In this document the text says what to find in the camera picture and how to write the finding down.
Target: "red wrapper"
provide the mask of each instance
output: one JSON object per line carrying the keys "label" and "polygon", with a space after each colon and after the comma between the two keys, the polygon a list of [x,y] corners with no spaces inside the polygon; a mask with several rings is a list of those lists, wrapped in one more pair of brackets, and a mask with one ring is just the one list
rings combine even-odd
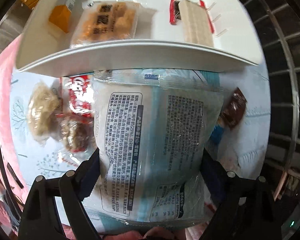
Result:
{"label": "red wrapper", "polygon": [[63,99],[68,98],[69,109],[74,114],[93,117],[94,98],[90,77],[91,75],[81,75],[63,78],[64,93],[68,93],[63,95]]}

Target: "black cable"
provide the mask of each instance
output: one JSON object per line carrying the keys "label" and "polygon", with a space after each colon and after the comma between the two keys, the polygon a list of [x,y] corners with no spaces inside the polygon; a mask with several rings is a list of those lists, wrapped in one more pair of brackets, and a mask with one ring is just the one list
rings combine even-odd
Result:
{"label": "black cable", "polygon": [[7,192],[6,192],[7,198],[10,200],[10,203],[12,204],[12,205],[9,205],[9,208],[11,209],[12,214],[15,214],[17,216],[15,218],[20,222],[22,212],[21,212],[20,207],[17,204],[17,201],[14,197],[14,194],[11,190],[11,187],[10,187],[10,184],[8,181],[8,177],[7,177],[7,174],[6,174],[6,171],[4,168],[3,159],[2,159],[1,147],[0,147],[0,172],[2,175],[4,187],[7,190]]}
{"label": "black cable", "polygon": [[192,71],[198,76],[198,78],[200,78],[200,80],[202,81],[202,83],[204,83],[203,80],[201,79],[201,77],[197,74],[197,72],[194,71],[194,70],[192,70]]}

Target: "transparent plastic wrapper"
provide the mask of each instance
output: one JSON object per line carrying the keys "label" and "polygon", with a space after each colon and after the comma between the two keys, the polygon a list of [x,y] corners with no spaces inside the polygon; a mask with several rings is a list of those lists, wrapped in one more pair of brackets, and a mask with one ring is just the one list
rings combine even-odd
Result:
{"label": "transparent plastic wrapper", "polygon": [[62,77],[61,97],[63,99],[63,112],[74,113],[80,116],[93,117],[93,75],[80,75]]}
{"label": "transparent plastic wrapper", "polygon": [[40,144],[57,129],[55,111],[60,107],[60,100],[45,83],[39,82],[32,92],[27,123],[34,139]]}
{"label": "transparent plastic wrapper", "polygon": [[146,75],[95,73],[101,178],[84,205],[127,225],[190,226],[203,218],[199,168],[223,96],[203,83]]}
{"label": "transparent plastic wrapper", "polygon": [[104,1],[89,4],[83,11],[70,47],[98,41],[133,39],[141,6],[132,1]]}
{"label": "transparent plastic wrapper", "polygon": [[97,148],[93,136],[93,119],[75,114],[57,114],[56,117],[64,146],[58,151],[58,159],[78,165],[89,159]]}
{"label": "transparent plastic wrapper", "polygon": [[221,118],[229,126],[230,130],[235,128],[241,121],[246,110],[247,100],[239,88],[233,92],[231,100],[221,113]]}

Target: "white plastic tray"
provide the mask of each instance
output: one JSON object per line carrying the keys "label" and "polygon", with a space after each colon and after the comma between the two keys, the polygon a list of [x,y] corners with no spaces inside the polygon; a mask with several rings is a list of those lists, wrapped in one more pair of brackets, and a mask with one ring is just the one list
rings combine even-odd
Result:
{"label": "white plastic tray", "polygon": [[258,36],[238,0],[203,0],[214,20],[214,48],[184,43],[182,21],[177,25],[169,23],[170,0],[134,1],[140,2],[145,10],[138,19],[133,41],[109,41],[68,49],[82,14],[81,2],[73,9],[70,32],[64,34],[48,22],[57,0],[40,0],[25,28],[16,68],[59,77],[137,67],[222,72],[262,62]]}

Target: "brown wrapper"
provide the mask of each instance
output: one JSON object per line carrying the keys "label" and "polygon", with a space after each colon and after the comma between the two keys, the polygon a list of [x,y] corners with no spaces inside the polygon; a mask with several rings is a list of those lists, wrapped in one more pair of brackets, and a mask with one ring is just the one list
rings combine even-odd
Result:
{"label": "brown wrapper", "polygon": [[84,152],[93,134],[90,128],[91,119],[75,114],[57,114],[60,119],[61,138],[66,148],[71,153]]}
{"label": "brown wrapper", "polygon": [[229,104],[221,113],[221,118],[229,126],[230,130],[241,121],[246,110],[247,100],[239,88],[234,91]]}

